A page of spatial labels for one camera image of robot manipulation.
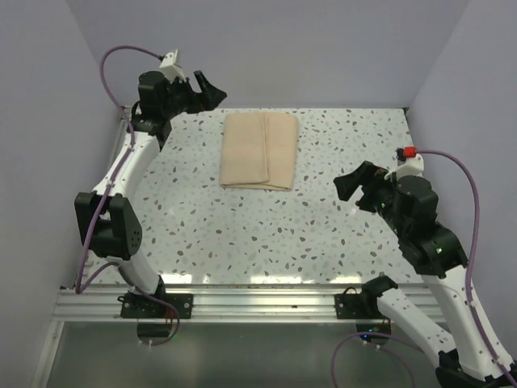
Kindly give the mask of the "beige surgical cloth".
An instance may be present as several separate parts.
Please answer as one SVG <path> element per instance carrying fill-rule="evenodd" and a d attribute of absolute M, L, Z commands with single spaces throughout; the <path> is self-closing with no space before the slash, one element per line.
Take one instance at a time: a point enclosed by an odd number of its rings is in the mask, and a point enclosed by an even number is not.
<path fill-rule="evenodd" d="M 286 112 L 228 114 L 221 150 L 221 186 L 291 190 L 298 129 L 297 117 Z"/>

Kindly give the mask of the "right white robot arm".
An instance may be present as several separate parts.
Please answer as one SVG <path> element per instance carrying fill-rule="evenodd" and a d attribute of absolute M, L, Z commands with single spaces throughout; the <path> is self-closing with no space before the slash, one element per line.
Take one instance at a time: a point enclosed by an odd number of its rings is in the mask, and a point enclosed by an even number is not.
<path fill-rule="evenodd" d="M 337 317 L 396 323 L 427 356 L 442 387 L 515 386 L 516 361 L 467 281 L 469 261 L 459 239 L 437 222 L 439 198 L 420 170 L 389 172 L 365 161 L 335 178 L 334 185 L 341 201 L 362 190 L 358 208 L 378 214 L 394 232 L 402 256 L 435 297 L 448 327 L 430 319 L 388 276 L 364 283 L 358 293 L 335 295 Z"/>

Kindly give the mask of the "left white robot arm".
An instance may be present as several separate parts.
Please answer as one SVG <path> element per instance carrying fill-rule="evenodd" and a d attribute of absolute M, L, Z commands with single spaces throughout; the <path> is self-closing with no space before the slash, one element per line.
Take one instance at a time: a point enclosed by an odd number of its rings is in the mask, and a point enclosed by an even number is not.
<path fill-rule="evenodd" d="M 218 108 L 227 94 L 213 86 L 197 70 L 199 90 L 189 80 L 171 81 L 159 71 L 139 77 L 139 99 L 131 113 L 124 143 L 104 178 L 90 191 L 80 192 L 74 200 L 82 257 L 89 254 L 105 259 L 118 268 L 132 293 L 142 294 L 139 307 L 149 317 L 166 312 L 168 298 L 158 291 L 161 277 L 141 252 L 142 227 L 132 206 L 150 163 L 162 151 L 172 130 L 171 120 L 182 114 L 209 112 Z"/>

